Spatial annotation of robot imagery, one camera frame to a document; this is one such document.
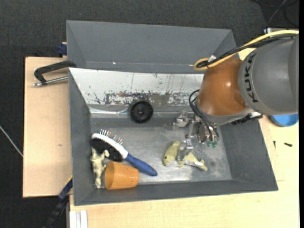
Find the brush bristles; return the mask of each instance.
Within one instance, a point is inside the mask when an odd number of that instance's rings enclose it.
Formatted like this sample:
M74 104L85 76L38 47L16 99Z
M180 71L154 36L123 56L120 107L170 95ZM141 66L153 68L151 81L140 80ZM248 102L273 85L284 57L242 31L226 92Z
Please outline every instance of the brush bristles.
M119 143L121 146L124 147L123 140L120 137L118 137L117 135L112 134L109 130L100 129L100 134L113 139L115 142Z

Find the wooden board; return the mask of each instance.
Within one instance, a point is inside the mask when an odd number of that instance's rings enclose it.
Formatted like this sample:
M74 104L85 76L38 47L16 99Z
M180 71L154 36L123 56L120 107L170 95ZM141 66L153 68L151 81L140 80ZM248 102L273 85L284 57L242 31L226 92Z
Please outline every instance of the wooden board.
M67 80L33 86L36 68L64 60L25 60L23 197L58 195L72 174ZM66 75L65 69L45 78Z

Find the yellow cable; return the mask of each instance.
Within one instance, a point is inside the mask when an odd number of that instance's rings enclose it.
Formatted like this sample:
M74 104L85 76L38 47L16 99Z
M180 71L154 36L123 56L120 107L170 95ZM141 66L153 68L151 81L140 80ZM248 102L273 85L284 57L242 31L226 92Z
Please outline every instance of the yellow cable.
M246 47L246 46L250 46L251 44L254 44L256 42L259 42L263 39L266 39L268 37L271 37L271 36L277 36L277 35L283 35L283 34L299 34L299 31L297 30L280 30L280 31L275 31L275 32L271 32L271 33L268 33L268 34L265 34L265 35L262 35L262 36L259 36L257 38L255 38L254 40L244 44L242 47ZM201 62L204 62L204 61L208 61L209 58L202 58L200 60L198 60L194 65L193 65L193 68L197 71L201 71L201 70L205 70L205 69L208 69L208 68L211 68L211 67L214 67L220 63L222 63L223 61L227 60L228 58L232 57L233 55L235 55L236 53L233 53L227 57L224 57L222 59L220 59L219 61L216 61L215 63L211 63L207 66L203 66L203 67L197 67Z

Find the wooden table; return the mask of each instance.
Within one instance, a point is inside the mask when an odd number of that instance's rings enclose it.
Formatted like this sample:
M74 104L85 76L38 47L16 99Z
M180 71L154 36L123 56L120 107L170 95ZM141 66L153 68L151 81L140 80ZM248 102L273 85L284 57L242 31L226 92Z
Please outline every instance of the wooden table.
M34 70L66 58L28 57L25 65L23 197L58 195L72 174L67 81L35 88ZM66 75L50 73L49 78ZM90 228L299 227L298 123L260 120L279 191L74 206L87 210Z

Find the blue brush handle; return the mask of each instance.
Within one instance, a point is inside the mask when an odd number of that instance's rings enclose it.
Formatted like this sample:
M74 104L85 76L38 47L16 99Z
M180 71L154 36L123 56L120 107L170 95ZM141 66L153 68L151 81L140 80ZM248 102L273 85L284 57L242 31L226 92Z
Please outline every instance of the blue brush handle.
M153 169L150 165L148 165L146 162L143 162L132 155L128 154L125 158L126 161L128 161L132 166L137 168L139 171L149 175L149 176L157 176L156 170Z

